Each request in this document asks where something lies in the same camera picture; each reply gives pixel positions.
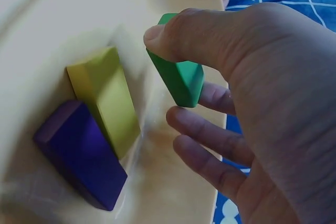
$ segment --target knuckle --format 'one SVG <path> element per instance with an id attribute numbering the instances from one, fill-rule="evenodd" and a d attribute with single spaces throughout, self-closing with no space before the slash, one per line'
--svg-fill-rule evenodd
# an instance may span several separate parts
<path id="1" fill-rule="evenodd" d="M 196 140 L 196 141 L 200 141 L 200 139 L 202 139 L 202 136 L 204 136 L 204 134 L 206 133 L 206 121 L 205 120 L 202 120 L 202 122 L 198 122 L 196 127 L 195 127 L 195 132 L 193 134 L 193 138 Z"/>
<path id="2" fill-rule="evenodd" d="M 209 167 L 211 167 L 211 156 L 208 155 L 206 160 L 200 163 L 198 167 L 194 169 L 194 172 L 200 174 L 201 176 L 205 176 L 208 173 Z"/>
<path id="3" fill-rule="evenodd" d="M 278 3 L 260 3 L 252 5 L 242 13 L 245 13 L 252 24 L 276 24 L 279 18 L 283 16 L 283 12 L 288 11 L 288 7 Z"/>
<path id="4" fill-rule="evenodd" d="M 173 17 L 164 28 L 164 41 L 166 47 L 177 58 L 182 57 L 187 34 L 192 31 L 191 18 L 197 13 L 197 9 L 188 8 Z"/>
<path id="5" fill-rule="evenodd" d="M 212 102 L 215 108 L 224 113 L 227 113 L 227 111 L 230 109 L 228 107 L 231 100 L 231 92 L 228 89 L 224 91 L 216 89 L 212 96 Z"/>
<path id="6" fill-rule="evenodd" d="M 219 174 L 218 181 L 217 181 L 217 188 L 220 188 L 221 190 L 224 190 L 227 182 L 227 178 L 229 174 L 232 173 L 229 169 L 223 169 L 221 173 Z"/>
<path id="7" fill-rule="evenodd" d="M 241 135 L 229 134 L 222 142 L 222 155 L 225 156 L 225 158 L 228 160 L 236 162 L 238 160 L 237 156 L 239 156 L 237 155 L 238 147 L 243 140 L 244 139 Z"/>

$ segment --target plastic tray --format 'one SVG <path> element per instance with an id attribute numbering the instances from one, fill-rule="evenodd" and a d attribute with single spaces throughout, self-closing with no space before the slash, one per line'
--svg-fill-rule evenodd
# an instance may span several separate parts
<path id="1" fill-rule="evenodd" d="M 211 223 L 216 190 L 173 152 L 165 122 L 174 105 L 142 36 L 162 14 L 223 9 L 221 0 L 0 0 L 0 223 Z M 113 212 L 82 200 L 55 172 L 32 135 L 74 98 L 65 66 L 117 46 L 142 128 L 122 160 L 129 178 Z M 225 85 L 205 68 L 206 79 Z M 218 125 L 222 114 L 195 111 Z"/>

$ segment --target finger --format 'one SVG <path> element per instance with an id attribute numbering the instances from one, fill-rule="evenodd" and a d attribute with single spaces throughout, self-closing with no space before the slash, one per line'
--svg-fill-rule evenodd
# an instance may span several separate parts
<path id="1" fill-rule="evenodd" d="M 234 163 L 251 167 L 254 154 L 242 135 L 220 128 L 180 107 L 169 109 L 166 119 L 181 134 L 193 138 Z"/>
<path id="2" fill-rule="evenodd" d="M 220 85 L 205 82 L 198 103 L 211 110 L 236 115 L 230 90 Z"/>
<path id="3" fill-rule="evenodd" d="M 150 51 L 166 60 L 190 60 L 216 68 L 218 56 L 233 35 L 233 23 L 231 12 L 190 8 L 166 25 L 146 31 L 144 43 Z"/>
<path id="4" fill-rule="evenodd" d="M 237 192 L 246 179 L 244 173 L 221 162 L 186 135 L 178 136 L 175 139 L 174 150 L 190 169 L 205 178 L 226 197 L 236 202 Z"/>

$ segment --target green block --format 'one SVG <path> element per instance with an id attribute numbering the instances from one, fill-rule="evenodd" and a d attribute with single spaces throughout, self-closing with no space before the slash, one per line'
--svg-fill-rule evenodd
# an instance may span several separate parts
<path id="1" fill-rule="evenodd" d="M 175 15 L 175 13 L 163 15 L 159 25 L 166 24 Z M 173 63 L 160 58 L 148 49 L 147 52 L 175 103 L 186 108 L 196 107 L 204 83 L 202 65 L 190 61 Z"/>

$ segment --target wooden block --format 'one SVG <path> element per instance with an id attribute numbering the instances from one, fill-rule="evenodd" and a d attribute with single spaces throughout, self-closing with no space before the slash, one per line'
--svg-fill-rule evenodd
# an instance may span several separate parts
<path id="1" fill-rule="evenodd" d="M 62 104 L 34 141 L 87 202 L 113 210 L 127 174 L 84 103 Z"/>
<path id="2" fill-rule="evenodd" d="M 86 103 L 118 159 L 122 159 L 140 128 L 117 49 L 99 50 L 67 70 L 77 99 Z"/>
<path id="3" fill-rule="evenodd" d="M 168 23 L 175 15 L 175 13 L 163 15 L 159 25 Z M 202 65 L 190 61 L 170 62 L 153 54 L 148 49 L 147 52 L 176 105 L 187 108 L 196 107 L 204 83 Z"/>

